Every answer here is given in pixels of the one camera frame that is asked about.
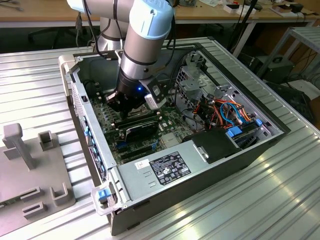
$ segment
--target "blue cable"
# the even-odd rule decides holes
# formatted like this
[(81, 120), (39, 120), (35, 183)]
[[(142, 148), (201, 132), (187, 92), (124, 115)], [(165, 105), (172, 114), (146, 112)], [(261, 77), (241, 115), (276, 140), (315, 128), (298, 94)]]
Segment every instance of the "blue cable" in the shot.
[(230, 103), (230, 102), (225, 102), (225, 103), (223, 103), (223, 104), (220, 106), (220, 113), (221, 113), (221, 116), (222, 116), (222, 118), (223, 118), (224, 120), (226, 120), (227, 122), (231, 123), (232, 126), (235, 126), (235, 124), (234, 124), (232, 121), (228, 120), (228, 119), (225, 117), (225, 115), (223, 114), (223, 105), (225, 105), (225, 104), (230, 105), (230, 106), (234, 109), (234, 111), (235, 111), (236, 115), (238, 116), (238, 118), (239, 118), (242, 122), (247, 123), (247, 121), (244, 119), (244, 117), (239, 114), (239, 111), (237, 110), (236, 106), (233, 105), (233, 104)]
[(224, 113), (223, 113), (223, 108), (222, 108), (222, 106), (223, 106), (224, 104), (222, 104), (221, 105), (221, 107), (220, 107), (220, 114), (221, 114), (221, 117), (224, 119), (224, 120), (226, 120), (228, 123), (231, 123), (232, 124), (232, 126), (234, 127), (235, 126), (235, 124), (232, 122), (232, 121), (230, 121), (229, 119), (227, 119), (226, 117), (225, 117), (225, 115), (224, 115)]
[(156, 140), (156, 142), (154, 142), (154, 143), (151, 144), (152, 150), (156, 150), (157, 143), (158, 143), (158, 139)]

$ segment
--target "black cable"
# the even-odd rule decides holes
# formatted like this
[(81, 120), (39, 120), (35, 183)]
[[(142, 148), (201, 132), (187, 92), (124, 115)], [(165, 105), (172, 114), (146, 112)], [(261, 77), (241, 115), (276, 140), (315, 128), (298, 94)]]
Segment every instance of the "black cable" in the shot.
[(297, 51), (301, 48), (301, 46), (302, 46), (302, 43), (300, 43), (299, 46), (294, 50), (294, 52), (291, 54), (288, 60), (292, 59), (292, 57), (297, 53)]
[(227, 46), (228, 51), (230, 51), (233, 48), (233, 45), (234, 45), (235, 39), (237, 39), (237, 36), (239, 34), (240, 34), (240, 36), (242, 36), (242, 34), (244, 33), (244, 29), (246, 28), (246, 22), (247, 22), (250, 14), (251, 14), (252, 10), (254, 9), (254, 6), (256, 5), (257, 2), (258, 2), (258, 0), (252, 0), (250, 7), (248, 9), (248, 12), (245, 14), (241, 25), (235, 27), (234, 34), (231, 36), (230, 41)]
[[(310, 57), (312, 57), (312, 56), (314, 56), (314, 57), (313, 57), (313, 59), (314, 59), (314, 58), (316, 57), (316, 54), (317, 54), (317, 53), (315, 52), (315, 53), (313, 53), (313, 54), (311, 54), (311, 55), (309, 55), (309, 56), (306, 56), (306, 57), (300, 59), (298, 62), (295, 63), (295, 65), (298, 65), (298, 64), (301, 63), (303, 60), (308, 59), (308, 58), (310, 58)], [(291, 82), (291, 81), (294, 81), (294, 80), (298, 80), (298, 79), (302, 79), (302, 78), (303, 78), (303, 76), (302, 76), (301, 74), (302, 74), (302, 72), (303, 72), (304, 70), (302, 70), (302, 71), (300, 71), (299, 73), (295, 73), (295, 74), (293, 74), (293, 75), (290, 76), (290, 74), (291, 74), (292, 71), (293, 71), (293, 68), (292, 68), (291, 71), (288, 73), (287, 77), (285, 77), (286, 82)]]
[(107, 31), (109, 29), (110, 23), (111, 23), (111, 19), (109, 18), (107, 26), (100, 32), (100, 34), (98, 35), (97, 39), (99, 39), (101, 37), (101, 35), (104, 34), (105, 31)]
[(119, 26), (118, 20), (115, 20), (115, 23), (116, 23), (116, 26), (118, 27), (118, 30), (119, 30), (120, 39), (123, 41), (124, 39), (122, 38), (121, 29), (120, 29), (120, 26)]
[[(172, 37), (173, 37), (173, 46), (172, 46), (172, 52), (171, 52), (171, 56), (168, 59), (168, 61), (164, 64), (164, 67), (167, 67), (169, 65), (169, 63), (171, 62), (172, 58), (174, 57), (175, 54), (175, 49), (176, 49), (176, 40), (177, 40), (177, 36), (176, 36), (176, 20), (175, 20), (175, 16), (173, 15), (172, 21), (171, 21), (171, 29), (172, 29)], [(169, 47), (171, 43), (171, 40), (168, 41), (168, 44), (166, 45), (167, 48)]]
[(306, 68), (307, 68), (307, 66), (308, 66), (308, 63), (309, 63), (309, 58), (310, 58), (310, 56), (311, 56), (311, 48), (310, 48), (309, 56), (308, 56), (308, 58), (307, 58), (307, 60), (306, 60), (306, 62), (305, 62), (304, 67), (303, 67), (302, 70), (300, 71), (300, 74), (302, 74), (302, 73), (306, 70)]
[(179, 66), (180, 66), (179, 63), (184, 59), (184, 57), (185, 57), (187, 54), (191, 53), (192, 51), (196, 51), (196, 50), (198, 50), (198, 49), (200, 49), (200, 48), (199, 48), (199, 47), (195, 47), (195, 48), (192, 48), (192, 49), (188, 50), (188, 51), (185, 52), (185, 53), (179, 58), (179, 60), (176, 62), (176, 65), (174, 66), (174, 68), (173, 68), (173, 70), (172, 70), (172, 72), (171, 72), (171, 76), (170, 76), (170, 79), (169, 79), (169, 82), (168, 82), (168, 86), (167, 86), (168, 91), (172, 88), (172, 87), (171, 87), (171, 82), (172, 82), (172, 80), (173, 80), (173, 78), (174, 78), (175, 71), (176, 71), (176, 70), (179, 68)]
[(231, 42), (231, 39), (232, 39), (233, 35), (235, 34), (236, 28), (238, 28), (238, 26), (239, 26), (239, 23), (240, 23), (240, 20), (241, 20), (241, 17), (242, 17), (242, 13), (244, 12), (244, 8), (245, 8), (245, 2), (243, 2), (242, 10), (241, 10), (241, 14), (239, 16), (238, 22), (235, 24), (235, 28), (234, 28), (234, 30), (233, 30), (230, 38), (229, 38), (228, 46), (229, 46), (229, 44)]
[(96, 52), (104, 59), (107, 59), (107, 56), (106, 55), (103, 55), (100, 51), (99, 51), (99, 47), (98, 47), (98, 40), (97, 40), (97, 37), (94, 33), (94, 30), (93, 30), (93, 25), (92, 25), (92, 21), (91, 21), (91, 18), (90, 18), (90, 14), (89, 14), (89, 8), (88, 8), (88, 5), (87, 5), (87, 1), (86, 0), (83, 0), (83, 6), (84, 6), (84, 12), (85, 12), (85, 15), (86, 17), (88, 18), (88, 24), (89, 24), (89, 28), (90, 28), (90, 31), (92, 33), (92, 36), (93, 36), (93, 39), (94, 39), (94, 42), (95, 42), (95, 49), (96, 49)]
[(202, 122), (200, 122), (200, 121), (198, 121), (198, 120), (195, 120), (195, 119), (193, 119), (192, 117), (189, 117), (189, 116), (187, 116), (187, 115), (185, 115), (185, 114), (183, 114), (181, 111), (180, 111), (180, 109), (178, 108), (178, 106), (177, 106), (177, 92), (178, 92), (178, 86), (175, 88), (175, 92), (174, 92), (174, 105), (175, 105), (175, 108), (177, 109), (177, 111), (180, 113), (180, 114), (182, 114), (183, 116), (185, 116), (187, 119), (190, 119), (190, 120), (193, 120), (195, 123), (198, 123), (198, 124), (201, 124), (202, 126), (205, 126)]
[[(109, 21), (108, 21), (107, 26), (106, 26), (106, 27), (100, 32), (100, 34), (96, 37), (96, 40), (97, 40), (97, 41), (98, 41), (99, 38), (102, 36), (102, 34), (104, 34), (105, 31), (107, 31), (107, 30), (109, 29), (110, 23), (111, 23), (111, 19), (109, 18)], [(93, 52), (95, 51), (97, 45), (98, 45), (98, 43), (96, 43), (96, 44), (94, 45)]]

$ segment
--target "wire bundle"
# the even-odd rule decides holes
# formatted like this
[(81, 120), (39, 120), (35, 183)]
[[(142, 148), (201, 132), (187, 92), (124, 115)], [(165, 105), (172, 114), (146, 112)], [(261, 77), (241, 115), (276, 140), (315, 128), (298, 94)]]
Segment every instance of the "wire bundle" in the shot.
[[(195, 108), (193, 113), (197, 113), (199, 108), (200, 105)], [(244, 107), (235, 101), (217, 99), (212, 105), (209, 105), (209, 108), (213, 110), (209, 129), (211, 129), (212, 124), (215, 124), (216, 127), (223, 127), (224, 129), (239, 126), (240, 124), (236, 124), (228, 118), (229, 113), (235, 113), (242, 123), (248, 123), (251, 121), (251, 118), (246, 114)]]

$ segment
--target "gray stand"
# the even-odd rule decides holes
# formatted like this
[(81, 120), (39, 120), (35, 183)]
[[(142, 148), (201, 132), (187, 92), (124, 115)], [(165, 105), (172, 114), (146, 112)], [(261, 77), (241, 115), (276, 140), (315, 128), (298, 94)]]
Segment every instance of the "gray stand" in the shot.
[(0, 148), (0, 236), (73, 205), (76, 200), (58, 137), (23, 141), (20, 124), (3, 128)]

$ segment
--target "motherboard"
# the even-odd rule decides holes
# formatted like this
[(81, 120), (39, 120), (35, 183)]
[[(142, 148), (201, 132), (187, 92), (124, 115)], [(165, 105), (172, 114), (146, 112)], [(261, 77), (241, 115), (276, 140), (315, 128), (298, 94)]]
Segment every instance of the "motherboard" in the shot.
[(157, 111), (143, 104), (130, 112), (125, 120), (105, 102), (92, 99), (91, 104), (119, 165), (178, 145), (194, 133), (170, 102)]

